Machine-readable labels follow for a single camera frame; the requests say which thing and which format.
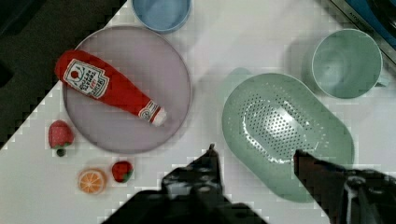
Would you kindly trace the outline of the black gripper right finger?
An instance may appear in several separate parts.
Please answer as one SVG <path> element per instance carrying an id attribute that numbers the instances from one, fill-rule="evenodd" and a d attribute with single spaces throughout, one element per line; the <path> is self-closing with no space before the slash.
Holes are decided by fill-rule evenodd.
<path id="1" fill-rule="evenodd" d="M 395 178 L 373 169 L 347 169 L 300 149 L 294 173 L 331 224 L 396 224 Z"/>

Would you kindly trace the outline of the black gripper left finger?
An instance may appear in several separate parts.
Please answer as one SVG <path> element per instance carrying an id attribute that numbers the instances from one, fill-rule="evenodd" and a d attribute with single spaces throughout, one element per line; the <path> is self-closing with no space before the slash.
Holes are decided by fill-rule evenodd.
<path id="1" fill-rule="evenodd" d="M 162 192 L 170 199 L 187 196 L 193 189 L 216 189 L 223 191 L 220 177 L 219 153 L 215 145 L 187 166 L 177 167 L 167 174 L 161 182 Z"/>

